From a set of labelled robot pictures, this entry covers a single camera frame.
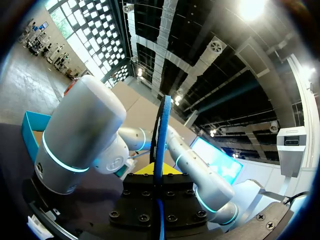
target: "cable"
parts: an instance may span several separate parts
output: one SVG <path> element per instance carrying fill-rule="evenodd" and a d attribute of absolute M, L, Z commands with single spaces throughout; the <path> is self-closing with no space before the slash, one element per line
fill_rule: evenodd
<path fill-rule="evenodd" d="M 130 157 L 128 157 L 128 159 L 135 159 L 135 158 L 138 158 L 138 157 L 140 157 L 142 155 L 145 155 L 145 154 L 148 154 L 148 153 L 150 153 L 150 150 L 149 151 L 145 151 L 143 153 L 140 153 L 138 155 L 130 156 Z"/>
<path fill-rule="evenodd" d="M 165 239 L 165 223 L 164 223 L 164 205 L 161 199 L 156 200 L 159 205 L 159 212 L 160 212 L 160 234 L 159 240 Z"/>
<path fill-rule="evenodd" d="M 292 196 L 292 197 L 289 197 L 289 199 L 286 200 L 286 201 L 284 201 L 283 204 L 286 205 L 286 204 L 288 204 L 288 203 L 291 203 L 291 202 L 292 202 L 294 199 L 296 199 L 297 197 L 300 197 L 300 196 L 302 196 L 302 195 L 308 195 L 308 194 L 309 194 L 308 191 L 300 192 L 300 193 L 298 193 L 298 194 L 296 194 L 296 195 L 294 195 L 294 196 Z"/>

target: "teal box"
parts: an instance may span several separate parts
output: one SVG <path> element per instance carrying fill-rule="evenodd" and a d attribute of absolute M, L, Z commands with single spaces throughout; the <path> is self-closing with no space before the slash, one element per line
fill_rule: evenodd
<path fill-rule="evenodd" d="M 36 161 L 39 146 L 32 131 L 43 132 L 46 129 L 50 118 L 50 115 L 32 111 L 26 111 L 24 114 L 21 133 L 33 163 Z"/>

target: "glowing blue light ring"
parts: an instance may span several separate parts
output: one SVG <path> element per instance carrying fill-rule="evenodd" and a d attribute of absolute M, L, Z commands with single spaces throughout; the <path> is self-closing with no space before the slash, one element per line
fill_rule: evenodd
<path fill-rule="evenodd" d="M 145 134 L 145 131 L 143 131 L 142 128 L 140 128 L 140 127 L 139 127 L 139 129 L 142 131 L 144 139 L 143 139 L 142 147 L 140 147 L 140 149 L 137 150 L 137 152 L 141 151 L 141 149 L 143 149 L 144 146 L 145 146 L 145 144 L 146 144 L 146 134 Z"/>
<path fill-rule="evenodd" d="M 49 154 L 49 156 L 52 158 L 52 160 L 55 161 L 58 165 L 60 165 L 64 169 L 67 169 L 67 170 L 69 170 L 71 172 L 75 172 L 75 173 L 83 173 L 89 169 L 89 167 L 86 169 L 74 168 L 74 167 L 71 167 L 71 166 L 64 164 L 62 161 L 60 161 L 58 158 L 56 158 L 56 156 L 50 151 L 50 149 L 46 143 L 45 132 L 43 132 L 43 134 L 42 134 L 42 142 L 43 142 L 43 146 L 44 146 L 45 151 Z"/>
<path fill-rule="evenodd" d="M 175 165 L 178 166 L 178 161 L 179 161 L 179 159 L 182 157 L 182 155 L 185 154 L 186 152 L 190 152 L 190 151 L 193 151 L 193 152 L 194 152 L 193 149 L 188 149 L 188 150 L 184 151 L 183 153 L 181 153 L 181 154 L 176 158 L 176 160 L 175 160 Z"/>
<path fill-rule="evenodd" d="M 199 200 L 199 202 L 202 204 L 202 206 L 204 206 L 209 212 L 215 214 L 217 211 L 215 210 L 212 210 L 210 207 L 208 207 L 204 201 L 202 201 L 201 197 L 199 196 L 199 193 L 198 193 L 198 188 L 195 190 L 195 195 L 196 195 L 196 198 Z"/>
<path fill-rule="evenodd" d="M 234 206 L 235 206 L 235 214 L 234 214 L 234 216 L 231 218 L 231 220 L 229 220 L 229 221 L 227 221 L 227 222 L 225 222 L 225 223 L 222 223 L 221 225 L 228 225 L 228 224 L 231 223 L 233 220 L 235 220 L 235 218 L 236 218 L 237 215 L 238 215 L 239 209 L 238 209 L 237 205 L 234 204 Z"/>

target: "wall-mounted device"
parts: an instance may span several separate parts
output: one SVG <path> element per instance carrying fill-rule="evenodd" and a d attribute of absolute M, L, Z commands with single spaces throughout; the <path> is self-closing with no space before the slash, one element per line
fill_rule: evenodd
<path fill-rule="evenodd" d="M 298 177 L 307 144 L 304 126 L 281 128 L 276 136 L 281 175 Z"/>

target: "blue cable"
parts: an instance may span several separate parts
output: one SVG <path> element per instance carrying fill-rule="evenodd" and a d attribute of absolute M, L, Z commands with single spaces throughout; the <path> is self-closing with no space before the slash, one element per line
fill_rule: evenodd
<path fill-rule="evenodd" d="M 159 240 L 165 240 L 165 220 L 164 220 L 164 205 L 161 199 L 156 200 L 160 211 L 160 235 Z"/>

